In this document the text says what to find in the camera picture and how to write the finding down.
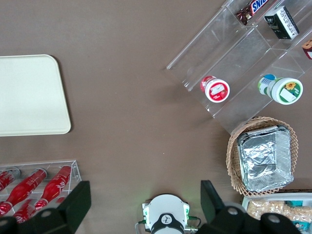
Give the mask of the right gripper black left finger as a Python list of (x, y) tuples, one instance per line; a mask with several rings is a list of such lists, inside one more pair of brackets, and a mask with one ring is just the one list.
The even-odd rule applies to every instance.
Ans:
[(91, 208), (89, 181), (81, 181), (56, 208), (38, 212), (23, 223), (13, 216), (0, 219), (2, 234), (74, 234)]

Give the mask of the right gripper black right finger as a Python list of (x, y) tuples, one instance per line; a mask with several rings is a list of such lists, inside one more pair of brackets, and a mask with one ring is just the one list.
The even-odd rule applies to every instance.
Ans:
[(237, 206), (226, 206), (210, 180), (200, 183), (200, 202), (207, 223), (198, 234), (299, 234), (293, 223), (281, 214), (265, 213), (259, 220)]

